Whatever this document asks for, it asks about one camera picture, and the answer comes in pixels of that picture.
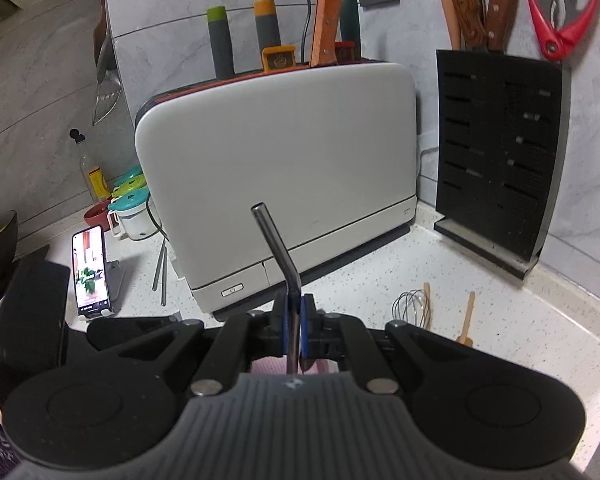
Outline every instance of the whisk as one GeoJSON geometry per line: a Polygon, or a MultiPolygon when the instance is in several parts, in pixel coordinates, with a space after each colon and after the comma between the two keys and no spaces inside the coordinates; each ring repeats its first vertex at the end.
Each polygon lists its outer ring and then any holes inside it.
{"type": "Polygon", "coordinates": [[[403,292],[391,307],[393,319],[401,319],[428,330],[431,323],[430,296],[429,283],[425,283],[424,288],[403,292]]]}

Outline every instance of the red and gray scissors handle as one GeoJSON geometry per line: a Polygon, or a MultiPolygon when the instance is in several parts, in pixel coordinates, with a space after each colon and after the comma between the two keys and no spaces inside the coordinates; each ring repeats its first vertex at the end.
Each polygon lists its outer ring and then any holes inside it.
{"type": "Polygon", "coordinates": [[[542,55],[550,61],[563,60],[573,51],[584,37],[600,4],[600,0],[589,0],[582,10],[578,10],[576,1],[564,0],[564,25],[556,30],[552,22],[552,7],[556,0],[529,0],[542,55]]]}

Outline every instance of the white jar handle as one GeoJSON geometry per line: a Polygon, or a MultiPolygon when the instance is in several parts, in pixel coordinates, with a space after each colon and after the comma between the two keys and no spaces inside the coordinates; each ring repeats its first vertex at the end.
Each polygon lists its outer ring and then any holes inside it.
{"type": "Polygon", "coordinates": [[[118,217],[118,215],[116,214],[115,211],[109,211],[107,213],[107,222],[109,222],[109,227],[111,228],[111,234],[114,236],[114,238],[122,238],[122,235],[125,233],[125,229],[122,227],[122,224],[120,223],[120,218],[118,217]],[[118,222],[118,225],[117,225],[118,230],[117,231],[113,225],[113,222],[111,221],[112,217],[116,222],[118,222]]]}

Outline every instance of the phone screen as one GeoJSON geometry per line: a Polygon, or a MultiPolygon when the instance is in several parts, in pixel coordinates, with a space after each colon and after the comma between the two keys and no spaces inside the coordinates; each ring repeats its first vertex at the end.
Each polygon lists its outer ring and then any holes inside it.
{"type": "Polygon", "coordinates": [[[103,309],[109,308],[102,227],[91,227],[76,233],[71,246],[78,314],[87,318],[100,316],[103,309]]]}

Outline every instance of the phone stand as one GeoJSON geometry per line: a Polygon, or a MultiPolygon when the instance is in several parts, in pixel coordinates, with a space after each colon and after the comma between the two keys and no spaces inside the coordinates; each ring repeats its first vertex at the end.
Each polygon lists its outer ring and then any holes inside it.
{"type": "MultiPolygon", "coordinates": [[[[103,317],[113,316],[116,313],[116,306],[114,303],[120,295],[120,288],[122,287],[122,279],[125,277],[125,269],[120,266],[119,260],[107,262],[106,264],[107,273],[107,286],[109,287],[109,305],[110,308],[104,308],[100,311],[103,317]]],[[[78,315],[78,319],[81,321],[90,321],[82,314],[78,315]]]]}

